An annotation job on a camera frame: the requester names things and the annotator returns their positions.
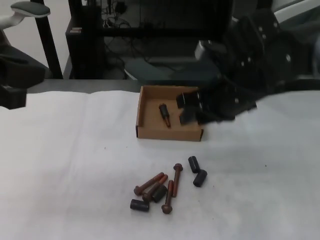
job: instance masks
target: black metal frame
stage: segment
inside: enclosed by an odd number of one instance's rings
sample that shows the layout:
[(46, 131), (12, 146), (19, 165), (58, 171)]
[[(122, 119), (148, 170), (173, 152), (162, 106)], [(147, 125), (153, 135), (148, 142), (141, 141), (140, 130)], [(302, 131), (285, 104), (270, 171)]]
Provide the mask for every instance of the black metal frame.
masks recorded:
[[(30, 2), (39, 3), (43, 5), (45, 4), (44, 0), (30, 0)], [(35, 22), (38, 27), (46, 61), (52, 73), (52, 78), (63, 79), (63, 74), (61, 71), (59, 58), (58, 58), (54, 38), (52, 36), (48, 17), (36, 18)]]

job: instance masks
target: wire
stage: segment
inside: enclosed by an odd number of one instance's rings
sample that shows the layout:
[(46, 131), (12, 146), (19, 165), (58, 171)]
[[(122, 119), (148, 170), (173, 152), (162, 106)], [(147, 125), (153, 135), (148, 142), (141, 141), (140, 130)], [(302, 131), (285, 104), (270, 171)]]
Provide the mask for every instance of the wire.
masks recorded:
[[(111, 54), (113, 54), (115, 57), (116, 57), (116, 59), (117, 59), (117, 61), (116, 61), (116, 63), (115, 63), (115, 67), (117, 68), (117, 69), (119, 69), (122, 73), (123, 73), (123, 80), (125, 80), (126, 79), (126, 76), (127, 76), (127, 74), (126, 74), (126, 72), (125, 72), (125, 66), (126, 66), (126, 63), (125, 63), (125, 61), (119, 56), (119, 54), (118, 53), (115, 53), (114, 51), (112, 51), (111, 49), (110, 49), (110, 47), (105, 43), (104, 44), (104, 46), (105, 46), (105, 48), (109, 51), (109, 53), (111, 53)], [(120, 62), (122, 63), (122, 67), (120, 67), (120, 66), (117, 66), (117, 62), (118, 62), (118, 60), (120, 60)]]

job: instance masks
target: red bolt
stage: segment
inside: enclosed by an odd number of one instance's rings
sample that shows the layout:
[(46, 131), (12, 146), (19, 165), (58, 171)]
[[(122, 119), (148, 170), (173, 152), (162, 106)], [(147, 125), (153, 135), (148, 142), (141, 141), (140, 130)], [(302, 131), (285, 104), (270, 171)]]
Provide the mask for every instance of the red bolt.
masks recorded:
[(178, 185), (179, 185), (179, 178), (180, 178), (180, 172), (184, 169), (180, 163), (177, 163), (174, 165), (173, 169), (175, 170), (174, 174), (174, 182), (173, 182), (173, 193), (172, 197), (175, 198), (178, 193)]
[(171, 197), (172, 197), (173, 188), (174, 188), (174, 181), (170, 180), (168, 183), (168, 191), (166, 192), (165, 204), (161, 206), (162, 212), (164, 214), (169, 214), (172, 211)]
[(162, 185), (165, 183), (165, 181), (167, 181), (168, 179), (168, 175), (165, 174), (158, 182), (155, 183), (155, 185), (153, 185), (153, 187), (148, 191), (148, 192), (144, 192), (142, 195), (142, 199), (143, 201), (145, 201), (146, 203), (151, 202), (152, 199), (152, 194)]
[(153, 185), (155, 182), (159, 181), (165, 174), (163, 172), (160, 172), (157, 176), (154, 176), (153, 178), (151, 178), (149, 181), (147, 181), (145, 184), (141, 185), (141, 186), (135, 186), (134, 194), (139, 196), (142, 194), (142, 192), (150, 187), (151, 185)]

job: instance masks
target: open cardboard box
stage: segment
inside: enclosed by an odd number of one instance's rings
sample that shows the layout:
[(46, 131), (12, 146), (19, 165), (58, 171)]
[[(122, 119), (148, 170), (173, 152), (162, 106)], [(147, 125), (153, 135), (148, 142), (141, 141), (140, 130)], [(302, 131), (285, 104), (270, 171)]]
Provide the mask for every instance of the open cardboard box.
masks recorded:
[[(176, 97), (182, 93), (197, 90), (186, 86), (142, 86), (136, 117), (136, 137), (139, 139), (159, 139), (178, 141), (201, 141), (204, 130), (197, 122), (181, 126)], [(170, 114), (171, 128), (166, 126), (159, 105), (166, 104)]]

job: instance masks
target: black rubber plug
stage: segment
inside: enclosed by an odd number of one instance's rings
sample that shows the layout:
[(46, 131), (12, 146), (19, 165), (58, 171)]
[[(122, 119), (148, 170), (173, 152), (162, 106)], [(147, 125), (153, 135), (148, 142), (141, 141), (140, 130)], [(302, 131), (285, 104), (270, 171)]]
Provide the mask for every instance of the black rubber plug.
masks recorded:
[(150, 205), (148, 202), (144, 202), (144, 201), (140, 201), (140, 200), (136, 200), (136, 199), (131, 200), (130, 208), (132, 210), (137, 210), (137, 211), (141, 211), (141, 212), (149, 212), (149, 207), (150, 207)]
[(201, 188), (207, 175), (208, 173), (205, 170), (200, 170), (193, 181), (193, 185), (195, 185), (197, 188)]
[(167, 187), (165, 185), (161, 185), (153, 194), (152, 200), (155, 203), (160, 202), (160, 200), (167, 194)]
[(188, 158), (188, 161), (189, 161), (189, 164), (190, 164), (191, 171), (194, 174), (199, 173), (201, 169), (199, 167), (199, 163), (197, 161), (197, 158), (195, 156), (191, 156), (191, 157)]

